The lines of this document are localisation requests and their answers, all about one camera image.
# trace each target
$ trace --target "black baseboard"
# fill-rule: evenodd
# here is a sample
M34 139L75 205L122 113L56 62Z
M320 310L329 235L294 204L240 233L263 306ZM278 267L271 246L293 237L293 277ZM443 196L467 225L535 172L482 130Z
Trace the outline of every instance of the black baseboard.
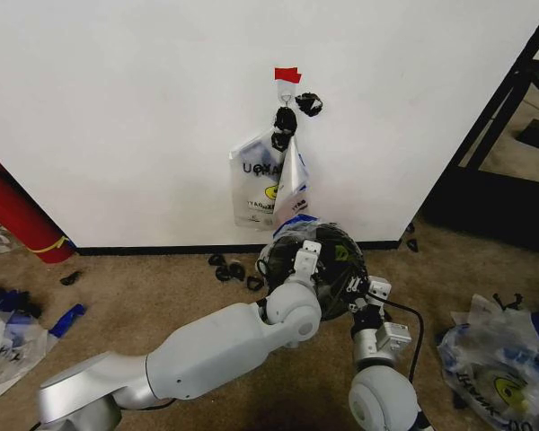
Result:
M392 250L400 241L358 242L362 250ZM165 254L259 253L265 244L185 245L177 247L78 247L81 256L142 256Z

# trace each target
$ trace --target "red fire extinguisher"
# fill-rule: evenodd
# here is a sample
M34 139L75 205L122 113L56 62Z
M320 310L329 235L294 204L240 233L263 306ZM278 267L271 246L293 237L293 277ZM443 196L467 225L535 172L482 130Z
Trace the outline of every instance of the red fire extinguisher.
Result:
M46 263L69 258L74 248L68 239L9 178L0 164L0 224Z

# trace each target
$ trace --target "carpet floor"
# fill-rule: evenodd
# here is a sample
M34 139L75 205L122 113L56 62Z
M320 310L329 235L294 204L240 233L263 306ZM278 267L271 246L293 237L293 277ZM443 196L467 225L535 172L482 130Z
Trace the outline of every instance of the carpet floor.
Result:
M387 278L392 299L420 310L426 337L417 368L419 403L437 430L485 430L489 426L470 409L455 410L441 377L434 337L452 325L451 311L467 311L472 295L500 293L510 302L519 292L525 304L539 307L539 253L454 233L416 222L407 238L419 241L414 253L404 244L396 251L369 251L369 274ZM254 272L256 255L226 256ZM0 397L0 430L28 430L37 420L40 383L71 365L106 350L142 355L158 347L176 328L235 302L264 296L238 282L222 284L206 255L80 257L47 266L24 249L0 255L0 286L27 289L44 307L40 322L54 324L74 303L88 311L54 349L12 389ZM72 286L61 277L84 273ZM392 311L395 321L415 318ZM322 324L298 349L280 349L242 378L193 401L178 401L155 412L124 412L119 430L330 430L358 429L348 407L354 371L348 315ZM402 355L406 372L413 345Z

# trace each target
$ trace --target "white wall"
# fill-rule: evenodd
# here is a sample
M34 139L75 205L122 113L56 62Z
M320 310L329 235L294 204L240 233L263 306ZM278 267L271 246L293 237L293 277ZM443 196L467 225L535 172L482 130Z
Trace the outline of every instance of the white wall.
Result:
M298 66L312 209L396 240L539 23L539 0L0 1L0 160L78 246L266 242L227 153Z

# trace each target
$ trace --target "red tape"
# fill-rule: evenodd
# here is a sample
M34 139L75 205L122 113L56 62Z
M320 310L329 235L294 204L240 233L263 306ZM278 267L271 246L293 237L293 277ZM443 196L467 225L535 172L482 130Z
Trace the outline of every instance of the red tape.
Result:
M290 83L299 84L302 79L302 74L297 72L297 67L276 67L275 79L289 81Z

